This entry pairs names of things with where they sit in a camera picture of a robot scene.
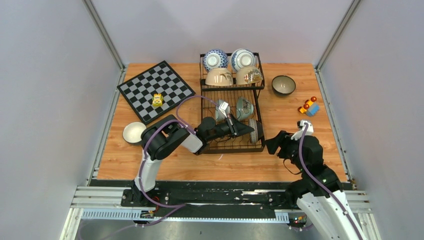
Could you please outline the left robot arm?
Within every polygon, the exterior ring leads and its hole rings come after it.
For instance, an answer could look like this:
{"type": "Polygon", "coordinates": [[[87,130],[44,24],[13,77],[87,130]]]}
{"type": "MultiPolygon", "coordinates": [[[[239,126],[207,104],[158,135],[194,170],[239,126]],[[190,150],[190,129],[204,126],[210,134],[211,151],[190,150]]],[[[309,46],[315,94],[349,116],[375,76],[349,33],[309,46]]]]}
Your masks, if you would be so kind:
{"type": "Polygon", "coordinates": [[[237,120],[231,113],[223,122],[217,123],[213,117],[205,117],[193,132],[183,126],[182,121],[169,115],[161,121],[143,130],[139,144],[142,146],[142,161],[134,179],[137,190],[134,200],[140,206],[149,206],[153,201],[152,189],[162,161],[171,155],[179,146],[183,146],[195,155],[201,155],[216,139],[237,138],[257,133],[256,127],[246,125],[237,120]]]}

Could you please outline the black wire dish rack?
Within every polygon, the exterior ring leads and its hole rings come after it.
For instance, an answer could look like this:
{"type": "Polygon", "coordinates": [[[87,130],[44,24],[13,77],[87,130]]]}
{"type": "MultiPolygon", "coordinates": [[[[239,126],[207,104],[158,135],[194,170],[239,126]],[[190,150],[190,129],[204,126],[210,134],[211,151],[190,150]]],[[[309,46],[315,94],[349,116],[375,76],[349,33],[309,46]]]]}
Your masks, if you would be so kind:
{"type": "Polygon", "coordinates": [[[228,103],[230,113],[237,116],[237,103],[240,97],[243,97],[252,104],[253,113],[246,119],[240,122],[244,125],[249,124],[249,120],[256,121],[256,125],[260,131],[259,137],[256,142],[251,142],[251,135],[253,133],[244,134],[238,137],[220,137],[210,142],[208,149],[204,151],[205,154],[236,154],[236,153],[257,153],[262,152],[265,148],[265,137],[262,128],[262,117],[259,105],[259,95],[261,90],[265,88],[265,80],[260,82],[231,86],[211,86],[205,83],[207,71],[203,63],[205,54],[200,54],[200,90],[201,95],[213,101],[223,100],[228,103]]]}

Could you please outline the teal white striped bowl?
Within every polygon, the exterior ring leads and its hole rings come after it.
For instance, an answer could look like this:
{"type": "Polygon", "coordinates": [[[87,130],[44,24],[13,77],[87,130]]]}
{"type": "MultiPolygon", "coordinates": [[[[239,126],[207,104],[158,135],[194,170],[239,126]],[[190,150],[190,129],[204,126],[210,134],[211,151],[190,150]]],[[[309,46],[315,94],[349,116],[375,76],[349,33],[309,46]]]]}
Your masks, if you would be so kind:
{"type": "Polygon", "coordinates": [[[146,129],[142,122],[131,122],[123,129],[122,137],[127,143],[136,145],[142,141],[142,133],[146,129]]]}

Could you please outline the blue white patterned bowl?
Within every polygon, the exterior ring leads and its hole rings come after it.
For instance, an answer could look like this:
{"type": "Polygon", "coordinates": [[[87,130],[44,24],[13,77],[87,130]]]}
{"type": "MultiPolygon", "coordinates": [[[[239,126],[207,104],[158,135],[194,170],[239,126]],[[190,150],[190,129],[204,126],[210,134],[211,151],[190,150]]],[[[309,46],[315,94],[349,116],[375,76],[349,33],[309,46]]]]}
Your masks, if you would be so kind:
{"type": "Polygon", "coordinates": [[[253,128],[253,131],[249,133],[250,142],[256,144],[264,136],[263,125],[253,118],[248,120],[248,125],[253,128]]]}

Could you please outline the dark blue glazed bowl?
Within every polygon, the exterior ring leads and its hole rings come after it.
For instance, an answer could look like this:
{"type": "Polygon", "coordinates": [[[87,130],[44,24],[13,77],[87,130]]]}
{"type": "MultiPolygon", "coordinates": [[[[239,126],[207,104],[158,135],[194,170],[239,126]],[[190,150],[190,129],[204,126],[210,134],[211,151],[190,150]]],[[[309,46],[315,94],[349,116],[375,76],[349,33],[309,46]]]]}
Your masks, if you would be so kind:
{"type": "Polygon", "coordinates": [[[295,81],[287,75],[278,75],[271,82],[272,91],[277,96],[286,97],[296,90],[295,81]]]}

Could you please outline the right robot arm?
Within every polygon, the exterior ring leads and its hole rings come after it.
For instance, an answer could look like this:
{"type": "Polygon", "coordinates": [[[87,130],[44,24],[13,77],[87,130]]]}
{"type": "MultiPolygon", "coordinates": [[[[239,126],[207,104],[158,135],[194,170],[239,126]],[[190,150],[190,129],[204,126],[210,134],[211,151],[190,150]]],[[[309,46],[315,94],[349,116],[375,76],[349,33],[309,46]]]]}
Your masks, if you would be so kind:
{"type": "Polygon", "coordinates": [[[292,139],[282,130],[265,144],[269,154],[290,160],[300,170],[301,179],[285,191],[286,204],[300,208],[324,240],[366,239],[337,174],[324,164],[324,149],[315,136],[292,139]]]}

